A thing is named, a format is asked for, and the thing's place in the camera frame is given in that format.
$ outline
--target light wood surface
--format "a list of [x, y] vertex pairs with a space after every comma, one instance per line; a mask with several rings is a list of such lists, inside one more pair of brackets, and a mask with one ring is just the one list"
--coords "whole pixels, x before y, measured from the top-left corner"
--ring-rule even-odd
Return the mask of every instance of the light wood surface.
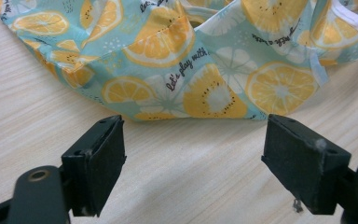
[[[328, 74], [331, 80], [289, 117], [348, 150], [356, 169], [358, 62]], [[61, 154], [111, 115], [54, 79], [0, 22], [0, 202], [19, 175], [61, 165]], [[101, 217], [73, 223], [339, 223], [339, 206], [332, 217], [294, 212], [294, 197], [260, 160], [266, 125], [126, 120], [127, 162]]]

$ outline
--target printed fabric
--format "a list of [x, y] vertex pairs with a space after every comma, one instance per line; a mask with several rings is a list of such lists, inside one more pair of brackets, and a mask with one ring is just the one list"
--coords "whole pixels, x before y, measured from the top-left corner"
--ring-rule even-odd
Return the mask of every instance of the printed fabric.
[[68, 88], [134, 120], [288, 114], [358, 60], [358, 0], [0, 0]]

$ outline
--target black clamp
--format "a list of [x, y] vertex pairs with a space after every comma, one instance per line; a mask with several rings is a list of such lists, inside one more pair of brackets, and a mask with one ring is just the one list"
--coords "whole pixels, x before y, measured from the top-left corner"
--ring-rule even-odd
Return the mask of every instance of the black clamp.
[[101, 119], [65, 153], [62, 166], [21, 175], [13, 198], [0, 203], [0, 223], [70, 223], [99, 216], [126, 160], [120, 116]]
[[358, 223], [358, 168], [348, 167], [350, 159], [351, 153], [298, 121], [268, 117], [261, 160], [312, 214], [333, 215], [338, 203], [341, 222]]

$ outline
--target fabric bag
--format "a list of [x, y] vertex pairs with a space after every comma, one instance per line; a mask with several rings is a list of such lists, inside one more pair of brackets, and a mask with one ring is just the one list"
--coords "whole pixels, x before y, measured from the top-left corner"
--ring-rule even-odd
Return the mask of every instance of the fabric bag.
[[358, 60], [358, 0], [0, 0], [68, 88], [135, 120], [265, 119]]

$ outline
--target wood grain surface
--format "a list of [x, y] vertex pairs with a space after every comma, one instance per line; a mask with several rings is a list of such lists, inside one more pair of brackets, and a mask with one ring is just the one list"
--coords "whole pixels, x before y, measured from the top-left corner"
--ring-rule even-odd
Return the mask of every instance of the wood grain surface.
[[[358, 166], [358, 62], [289, 115], [352, 154]], [[19, 175], [60, 156], [113, 113], [65, 88], [0, 22], [0, 202]], [[100, 218], [73, 223], [339, 223], [294, 212], [294, 197], [261, 162], [265, 121], [126, 120], [124, 164]]]

